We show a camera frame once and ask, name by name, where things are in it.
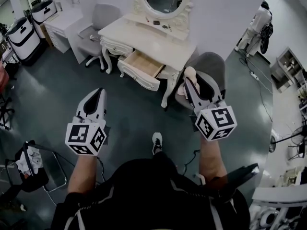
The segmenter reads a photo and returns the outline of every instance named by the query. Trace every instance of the cardboard box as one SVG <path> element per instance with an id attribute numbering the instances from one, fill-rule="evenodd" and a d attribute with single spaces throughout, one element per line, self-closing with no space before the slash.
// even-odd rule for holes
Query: cardboard box
<path id="1" fill-rule="evenodd" d="M 53 43 L 52 43 L 52 41 L 51 41 L 51 38 L 50 38 L 50 36 L 49 36 L 49 34 L 48 34 L 48 32 L 47 32 L 47 29 L 46 29 L 46 27 L 45 27 L 45 25 L 44 24 L 41 24 L 40 25 L 40 28 L 42 29 L 42 32 L 43 32 L 43 34 L 44 34 L 44 36 L 45 36 L 45 38 L 46 38 L 46 41 L 47 41 L 47 43 L 49 44 L 49 47 L 54 47 L 54 45 L 53 45 Z"/>

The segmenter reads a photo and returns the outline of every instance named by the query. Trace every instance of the white cube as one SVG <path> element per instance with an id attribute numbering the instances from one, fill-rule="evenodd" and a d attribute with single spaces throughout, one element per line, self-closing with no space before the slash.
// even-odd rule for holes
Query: white cube
<path id="1" fill-rule="evenodd" d="M 201 110 L 195 123 L 206 140 L 219 140 L 228 137 L 237 126 L 231 106 Z"/>
<path id="2" fill-rule="evenodd" d="M 77 155 L 97 156 L 105 140 L 99 123 L 67 125 L 65 144 Z"/>

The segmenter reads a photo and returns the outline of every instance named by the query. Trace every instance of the mirror frame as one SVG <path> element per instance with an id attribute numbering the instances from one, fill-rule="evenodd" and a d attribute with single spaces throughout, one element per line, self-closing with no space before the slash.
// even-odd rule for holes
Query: mirror frame
<path id="1" fill-rule="evenodd" d="M 185 7 L 190 3 L 191 0 L 182 0 L 181 5 L 173 12 L 171 13 L 162 13 L 157 10 L 154 10 L 150 4 L 147 2 L 147 0 L 139 0 L 139 3 L 145 8 L 145 11 L 150 14 L 152 17 L 155 17 L 157 19 L 171 19 L 178 15 L 180 15 Z"/>

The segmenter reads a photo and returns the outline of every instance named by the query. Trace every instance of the black and white bin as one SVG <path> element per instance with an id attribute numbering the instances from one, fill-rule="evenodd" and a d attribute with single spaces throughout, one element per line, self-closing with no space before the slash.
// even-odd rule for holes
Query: black and white bin
<path id="1" fill-rule="evenodd" d="M 38 48 L 41 45 L 40 38 L 27 18 L 18 19 L 6 33 L 7 38 L 21 63 L 31 65 L 36 61 Z"/>
<path id="2" fill-rule="evenodd" d="M 33 25 L 36 29 L 36 32 L 40 38 L 45 38 L 40 25 L 48 19 L 51 15 L 57 12 L 56 6 L 53 0 L 44 0 L 39 4 L 35 5 L 30 13 L 33 19 Z"/>

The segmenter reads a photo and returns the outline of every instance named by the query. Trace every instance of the black hair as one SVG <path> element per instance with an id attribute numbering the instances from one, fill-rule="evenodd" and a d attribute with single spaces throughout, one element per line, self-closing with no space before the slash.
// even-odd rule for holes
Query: black hair
<path id="1" fill-rule="evenodd" d="M 266 0 L 263 0 L 263 2 L 261 4 L 261 7 L 263 7 L 266 10 L 270 9 L 269 4 L 268 4 L 268 2 Z"/>

